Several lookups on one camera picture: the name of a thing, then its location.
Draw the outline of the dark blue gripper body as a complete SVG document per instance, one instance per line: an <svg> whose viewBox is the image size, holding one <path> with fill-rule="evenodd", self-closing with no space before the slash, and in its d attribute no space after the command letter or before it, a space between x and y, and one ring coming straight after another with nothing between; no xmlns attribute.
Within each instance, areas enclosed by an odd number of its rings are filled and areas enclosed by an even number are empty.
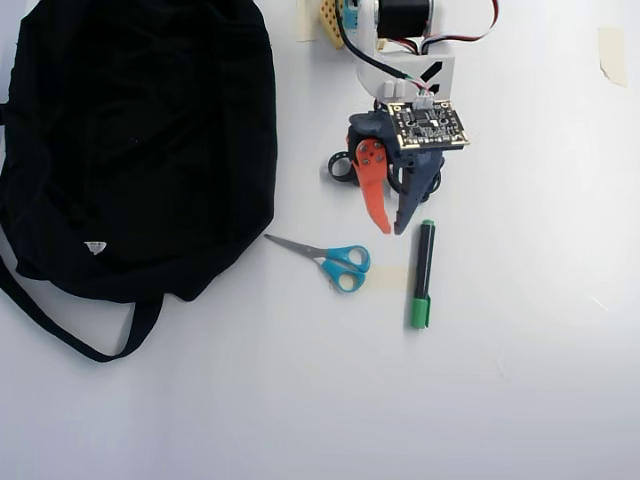
<svg viewBox="0 0 640 480"><path fill-rule="evenodd" d="M406 183L408 173L404 172L400 177L401 169L411 169L408 156L400 152L399 142L393 129L388 113L370 111L367 113L353 114L349 117L347 133L348 155L352 164L356 166L356 151L359 143L365 139L374 139L385 148L389 172L387 180L397 193L407 193L410 183Z"/></svg>

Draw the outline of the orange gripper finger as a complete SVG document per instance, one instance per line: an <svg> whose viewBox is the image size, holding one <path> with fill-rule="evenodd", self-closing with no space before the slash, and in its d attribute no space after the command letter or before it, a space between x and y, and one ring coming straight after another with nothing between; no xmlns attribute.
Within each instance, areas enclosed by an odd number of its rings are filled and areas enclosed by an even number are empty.
<svg viewBox="0 0 640 480"><path fill-rule="evenodd" d="M355 149L353 166L371 220L382 233L390 234L391 225L384 204L388 166L383 144L376 139L361 140Z"/></svg>

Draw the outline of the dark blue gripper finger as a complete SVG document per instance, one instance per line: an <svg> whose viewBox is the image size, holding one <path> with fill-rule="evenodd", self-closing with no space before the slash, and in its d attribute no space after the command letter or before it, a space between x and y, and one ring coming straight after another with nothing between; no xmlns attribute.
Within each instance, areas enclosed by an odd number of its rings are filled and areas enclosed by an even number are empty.
<svg viewBox="0 0 640 480"><path fill-rule="evenodd" d="M423 198L431 195L442 166L442 151L414 151L401 154L394 160L394 171L402 171L398 189L399 204L394 222L396 235L405 231Z"/></svg>

